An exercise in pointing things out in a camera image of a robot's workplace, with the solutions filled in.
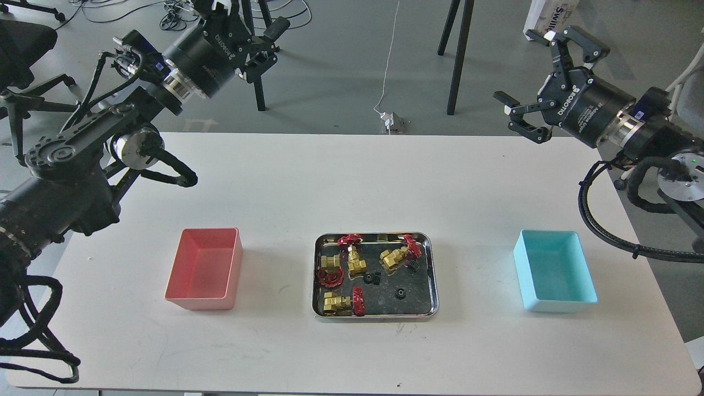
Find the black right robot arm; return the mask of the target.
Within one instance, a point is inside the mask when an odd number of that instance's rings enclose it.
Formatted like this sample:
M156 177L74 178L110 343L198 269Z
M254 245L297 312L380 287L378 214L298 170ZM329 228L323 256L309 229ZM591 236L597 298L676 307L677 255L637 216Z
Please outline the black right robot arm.
M599 78L593 66L609 47L578 26L525 35L548 47L552 71L536 95L522 104L505 92L493 97L504 106L508 128L540 145L559 127L590 148L604 142L619 146L609 161L598 161L579 183L578 208L587 228L608 245L670 262L702 263L702 139L669 120L669 93L649 88L635 98ZM624 240L604 228L591 213L588 194L594 180L618 168L626 180L616 183L627 200L654 214L675 214L696 233L693 251L664 250Z

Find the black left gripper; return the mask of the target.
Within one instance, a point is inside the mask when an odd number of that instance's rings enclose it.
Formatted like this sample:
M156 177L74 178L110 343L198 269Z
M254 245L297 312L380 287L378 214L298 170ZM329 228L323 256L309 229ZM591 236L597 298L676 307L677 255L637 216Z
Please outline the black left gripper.
M239 1L230 1L228 7L219 1L194 1L194 10L200 15L199 24L186 30L163 56L208 98L235 71L247 83L259 80L277 62L275 40L291 25L279 16L261 36L253 36L241 22Z

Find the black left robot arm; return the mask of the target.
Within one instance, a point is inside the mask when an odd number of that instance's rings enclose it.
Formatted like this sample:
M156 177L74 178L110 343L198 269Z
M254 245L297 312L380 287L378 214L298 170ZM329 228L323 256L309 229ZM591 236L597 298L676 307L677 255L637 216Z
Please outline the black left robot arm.
M120 201L140 177L190 188L196 173L169 153L152 120L167 109L179 115L192 95L213 97L234 76L254 83L278 60L276 41L290 20L268 14L257 35L251 6L193 1L197 23L159 52L138 31L116 39L100 55L91 85L54 137L43 137L20 163L30 178L2 199L2 323L15 314L27 331L2 339L4 358L60 361L70 375L3 362L62 384L80 378L80 359L50 330L63 286L28 273L46 246L68 231L85 236L118 223Z

